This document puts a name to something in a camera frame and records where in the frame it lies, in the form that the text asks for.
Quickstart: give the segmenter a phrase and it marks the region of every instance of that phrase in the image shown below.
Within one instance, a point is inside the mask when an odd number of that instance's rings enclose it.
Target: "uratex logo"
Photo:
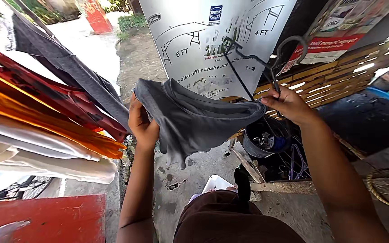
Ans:
[[[151,25],[154,22],[157,22],[161,19],[161,15],[159,13],[152,15],[148,18],[148,25]]]
[[[223,5],[211,6],[210,21],[219,21]]]

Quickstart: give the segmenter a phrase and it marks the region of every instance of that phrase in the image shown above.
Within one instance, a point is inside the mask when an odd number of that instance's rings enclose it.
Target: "black bucket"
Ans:
[[[253,139],[256,137],[262,137],[262,133],[264,132],[272,134],[271,130],[273,130],[274,134],[277,136],[285,138],[285,144],[283,147],[277,150],[274,150],[273,148],[265,149],[253,143]],[[289,125],[284,125],[277,119],[265,116],[265,118],[260,118],[256,122],[246,126],[242,146],[251,156],[256,158],[266,158],[273,153],[280,153],[287,150],[291,144],[290,138],[291,134]]]

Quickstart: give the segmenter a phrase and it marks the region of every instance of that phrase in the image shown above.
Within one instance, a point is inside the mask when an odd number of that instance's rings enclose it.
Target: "white cloth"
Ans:
[[[116,170],[116,164],[105,158],[101,158],[99,162],[81,158],[57,159],[0,143],[0,171],[109,184],[113,181]]]
[[[100,155],[75,141],[0,115],[0,143],[52,158],[100,161]]]

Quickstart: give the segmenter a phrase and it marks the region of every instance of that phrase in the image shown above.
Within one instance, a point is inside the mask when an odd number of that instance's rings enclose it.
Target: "wooden crate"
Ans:
[[[334,62],[316,65],[308,70],[291,74],[278,80],[278,83],[295,90],[311,108],[325,105],[367,88],[374,72],[389,66],[389,54],[386,55],[388,48],[389,41],[368,45],[345,53]],[[369,64],[373,66],[355,71],[355,69]],[[261,98],[263,92],[270,88],[270,84],[257,87],[253,97],[255,99]],[[225,97],[222,100],[233,102],[239,98]],[[274,110],[268,111],[267,114],[279,119]],[[241,135],[241,131],[231,138],[239,135]]]

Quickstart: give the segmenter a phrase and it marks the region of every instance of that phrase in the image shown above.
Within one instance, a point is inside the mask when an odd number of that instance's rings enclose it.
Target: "white paper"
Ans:
[[[247,93],[223,52],[230,37],[245,55],[268,61],[296,0],[140,0],[168,78],[203,96]],[[229,59],[253,93],[264,67],[230,51]]]

